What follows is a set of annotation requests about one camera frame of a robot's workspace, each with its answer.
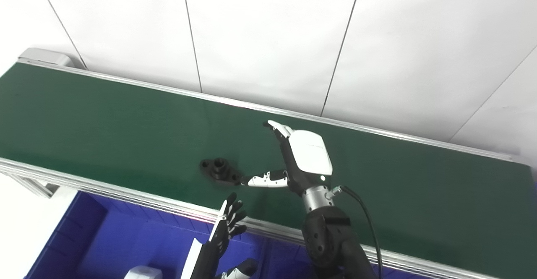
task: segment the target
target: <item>robot finger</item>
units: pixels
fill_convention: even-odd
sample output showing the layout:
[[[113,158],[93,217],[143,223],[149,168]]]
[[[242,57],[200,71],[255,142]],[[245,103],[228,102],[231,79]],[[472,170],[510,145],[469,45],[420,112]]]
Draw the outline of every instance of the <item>robot finger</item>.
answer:
[[[232,206],[229,207],[228,210],[228,221],[230,221],[230,217],[232,217],[233,214],[235,214],[240,208],[242,208],[242,201],[238,201],[236,203],[233,203]]]
[[[232,215],[232,218],[230,219],[229,223],[228,223],[228,227],[232,228],[235,226],[235,224],[237,222],[240,222],[241,220],[244,219],[244,217],[246,217],[246,212],[245,211],[242,211],[242,212],[238,212],[236,214],[233,214]]]
[[[246,232],[245,225],[235,226],[229,231],[229,238],[232,239],[234,236],[240,235],[244,232]]]

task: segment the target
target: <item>white wall panel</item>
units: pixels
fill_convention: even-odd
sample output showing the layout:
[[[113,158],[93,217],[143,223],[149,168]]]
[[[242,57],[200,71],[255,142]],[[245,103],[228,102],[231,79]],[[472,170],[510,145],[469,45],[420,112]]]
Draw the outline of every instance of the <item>white wall panel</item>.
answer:
[[[320,114],[353,0],[188,0],[203,91]]]
[[[185,0],[50,0],[88,68],[199,91]]]
[[[451,142],[520,155],[530,160],[534,169],[537,168],[537,50],[483,104]]]
[[[29,47],[65,53],[81,65],[47,0],[0,0],[0,18],[0,75]]]
[[[537,0],[357,0],[324,115],[448,140],[537,44]]]

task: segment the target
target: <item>white device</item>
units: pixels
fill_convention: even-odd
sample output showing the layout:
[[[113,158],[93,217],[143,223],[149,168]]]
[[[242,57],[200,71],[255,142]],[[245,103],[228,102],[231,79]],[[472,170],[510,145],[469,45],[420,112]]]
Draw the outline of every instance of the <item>white device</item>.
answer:
[[[129,270],[124,279],[162,279],[162,271],[146,266],[137,266]]]

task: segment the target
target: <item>black mechanical part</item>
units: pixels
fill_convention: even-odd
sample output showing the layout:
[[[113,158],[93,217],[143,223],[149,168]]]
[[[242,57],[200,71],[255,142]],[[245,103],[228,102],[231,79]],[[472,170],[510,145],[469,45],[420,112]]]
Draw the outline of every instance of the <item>black mechanical part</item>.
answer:
[[[300,170],[299,166],[297,165],[297,161],[295,161],[293,150],[291,149],[288,138],[284,137],[277,129],[273,129],[268,122],[264,122],[263,126],[274,130],[274,134],[280,142],[280,151],[284,157],[287,177],[289,178],[288,186],[293,193],[297,194],[298,196],[302,196],[305,190],[318,185],[325,185],[327,188],[331,188],[329,177],[326,177],[326,180],[321,183],[320,174]]]
[[[338,267],[346,279],[377,279],[351,220],[340,208],[325,206],[306,214],[302,235],[319,279],[334,277]]]
[[[205,243],[194,265],[191,278],[211,279],[216,274],[220,259],[220,250],[216,243]]]
[[[235,170],[226,159],[221,157],[201,161],[200,169],[205,176],[226,185],[239,185],[242,177],[239,171]]]

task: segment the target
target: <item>white wall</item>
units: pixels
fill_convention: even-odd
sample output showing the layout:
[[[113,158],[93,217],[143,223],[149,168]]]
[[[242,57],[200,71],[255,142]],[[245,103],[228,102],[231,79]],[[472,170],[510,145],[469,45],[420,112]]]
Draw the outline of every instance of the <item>white wall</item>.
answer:
[[[537,133],[500,125],[535,117],[491,111],[501,135],[465,127],[487,125],[476,111],[537,45],[537,0],[357,0],[335,72],[353,0],[50,2],[90,70],[481,149],[527,147],[520,154],[537,161],[526,145]],[[32,20],[59,34],[34,38],[73,55],[46,1],[37,7]],[[4,51],[14,57],[21,39]],[[531,72],[517,74],[523,85]]]
[[[34,195],[0,174],[2,278],[22,279],[54,232],[76,191],[60,187],[52,199]]]

